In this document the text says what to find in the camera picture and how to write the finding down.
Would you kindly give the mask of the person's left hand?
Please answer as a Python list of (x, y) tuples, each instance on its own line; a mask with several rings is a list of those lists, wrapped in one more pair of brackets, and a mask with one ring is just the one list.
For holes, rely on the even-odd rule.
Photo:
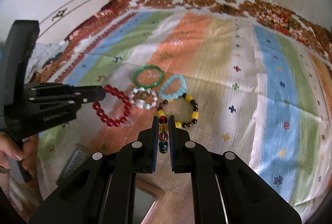
[(9, 159), (22, 161), (22, 166), (32, 176), (37, 170), (38, 134), (30, 136), (20, 149), (7, 133), (1, 132), (1, 167), (10, 169)]

